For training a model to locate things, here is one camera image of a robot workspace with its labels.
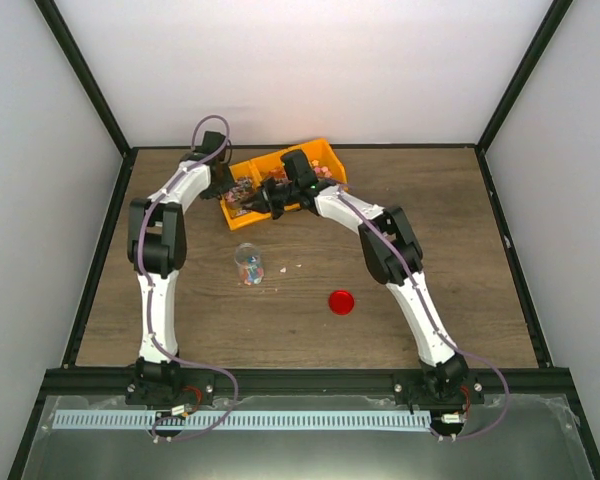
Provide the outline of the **clear plastic jar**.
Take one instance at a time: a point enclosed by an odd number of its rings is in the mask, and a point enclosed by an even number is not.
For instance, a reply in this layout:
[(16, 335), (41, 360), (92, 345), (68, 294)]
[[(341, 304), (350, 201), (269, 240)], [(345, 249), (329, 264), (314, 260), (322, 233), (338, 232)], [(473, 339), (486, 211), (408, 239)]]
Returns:
[(247, 286), (259, 285), (264, 278), (260, 250), (252, 243), (240, 244), (234, 254), (239, 277)]

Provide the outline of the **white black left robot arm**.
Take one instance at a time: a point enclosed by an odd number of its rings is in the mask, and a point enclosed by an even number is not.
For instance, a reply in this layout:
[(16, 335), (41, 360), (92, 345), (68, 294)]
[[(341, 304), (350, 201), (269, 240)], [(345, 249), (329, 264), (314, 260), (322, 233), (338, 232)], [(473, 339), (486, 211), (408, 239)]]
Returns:
[(131, 201), (127, 256), (141, 292), (142, 339), (138, 360), (156, 368), (178, 361), (175, 333), (175, 294), (187, 258), (185, 213), (199, 197), (213, 195), (228, 178), (226, 134), (207, 131), (202, 144), (179, 161), (175, 173), (155, 193)]

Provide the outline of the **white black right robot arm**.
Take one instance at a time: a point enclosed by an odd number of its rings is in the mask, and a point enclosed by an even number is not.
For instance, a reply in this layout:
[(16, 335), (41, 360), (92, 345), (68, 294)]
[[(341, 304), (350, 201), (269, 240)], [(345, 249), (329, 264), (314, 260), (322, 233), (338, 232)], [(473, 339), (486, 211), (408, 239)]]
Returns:
[(299, 149), (282, 158), (283, 180), (267, 177), (238, 203), (247, 211), (279, 218), (298, 205), (357, 234), (372, 278), (397, 301), (411, 329), (427, 396), (452, 399), (468, 375), (464, 355), (447, 333), (426, 285), (423, 250), (400, 207), (367, 203), (345, 191), (345, 183), (318, 174)]

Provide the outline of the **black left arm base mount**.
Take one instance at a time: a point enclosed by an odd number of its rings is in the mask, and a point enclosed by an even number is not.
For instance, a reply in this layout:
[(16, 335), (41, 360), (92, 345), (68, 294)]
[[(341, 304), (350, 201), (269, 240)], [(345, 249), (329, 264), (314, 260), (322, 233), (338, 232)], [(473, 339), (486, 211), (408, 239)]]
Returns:
[(138, 359), (125, 400), (128, 405), (153, 408), (209, 405), (214, 386), (215, 374), (209, 370), (186, 368), (174, 361), (153, 363)]

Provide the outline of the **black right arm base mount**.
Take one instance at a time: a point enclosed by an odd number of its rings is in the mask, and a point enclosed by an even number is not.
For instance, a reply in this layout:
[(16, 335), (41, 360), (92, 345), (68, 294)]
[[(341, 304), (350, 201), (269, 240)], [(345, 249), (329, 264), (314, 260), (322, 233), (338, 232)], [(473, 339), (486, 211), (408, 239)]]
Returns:
[(391, 375), (396, 403), (420, 409), (456, 408), (466, 400), (471, 405), (482, 405), (484, 394), (474, 388), (478, 380), (473, 371), (449, 381), (416, 369), (398, 370)]

